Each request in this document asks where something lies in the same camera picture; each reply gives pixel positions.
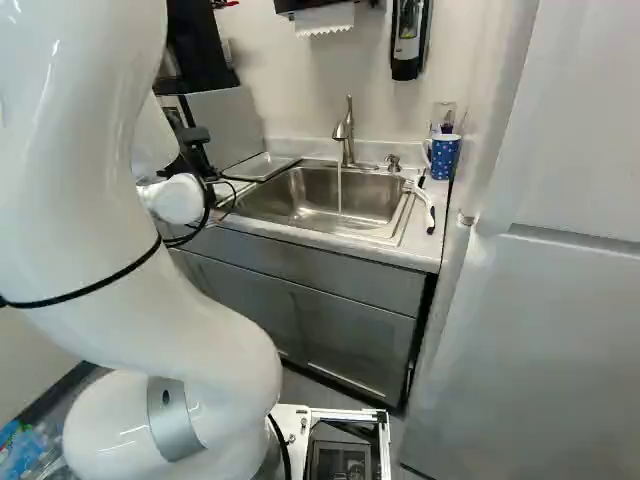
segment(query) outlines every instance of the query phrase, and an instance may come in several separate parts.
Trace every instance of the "black device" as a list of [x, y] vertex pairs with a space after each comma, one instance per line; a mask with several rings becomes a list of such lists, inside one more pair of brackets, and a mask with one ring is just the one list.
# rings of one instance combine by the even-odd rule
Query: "black device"
[[167, 44], [154, 91], [175, 95], [237, 87], [210, 0], [167, 0]]
[[415, 80], [424, 70], [432, 0], [392, 0], [391, 77]]

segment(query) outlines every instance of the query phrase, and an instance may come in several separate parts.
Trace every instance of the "paper towel dispenser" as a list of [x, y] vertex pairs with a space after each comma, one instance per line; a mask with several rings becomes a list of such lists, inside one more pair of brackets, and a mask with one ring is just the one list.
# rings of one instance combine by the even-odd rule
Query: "paper towel dispenser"
[[[306, 8], [324, 7], [326, 5], [345, 1], [353, 2], [354, 0], [273, 0], [273, 3], [276, 7], [276, 13], [280, 15], [288, 15]], [[380, 3], [380, 0], [367, 0], [367, 3], [372, 7], [375, 7]]]

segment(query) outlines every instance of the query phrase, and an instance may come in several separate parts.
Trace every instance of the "cup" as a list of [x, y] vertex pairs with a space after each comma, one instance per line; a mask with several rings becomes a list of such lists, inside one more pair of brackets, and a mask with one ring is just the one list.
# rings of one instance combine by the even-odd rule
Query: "cup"
[[449, 180], [460, 150], [460, 135], [440, 133], [431, 139], [431, 178]]

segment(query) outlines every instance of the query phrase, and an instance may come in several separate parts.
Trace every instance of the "gray cabinet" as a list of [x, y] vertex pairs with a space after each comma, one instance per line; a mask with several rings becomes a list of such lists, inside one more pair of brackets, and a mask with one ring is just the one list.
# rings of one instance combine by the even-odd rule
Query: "gray cabinet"
[[184, 250], [410, 317], [418, 315], [426, 277], [222, 227], [205, 229]]
[[187, 252], [211, 298], [259, 324], [287, 358], [396, 405], [415, 320]]
[[180, 251], [174, 255], [198, 271], [205, 294], [260, 325], [281, 355], [304, 362], [294, 302], [286, 288], [265, 275], [217, 260]]
[[294, 299], [309, 366], [396, 404], [415, 320], [308, 289]]

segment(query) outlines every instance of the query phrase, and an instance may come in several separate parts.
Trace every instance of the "paper towel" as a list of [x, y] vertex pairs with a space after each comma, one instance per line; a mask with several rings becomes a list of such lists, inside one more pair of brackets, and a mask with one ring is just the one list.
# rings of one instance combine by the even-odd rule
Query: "paper towel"
[[352, 1], [307, 8], [295, 13], [296, 36], [311, 37], [334, 32], [347, 32], [353, 28], [355, 5]]

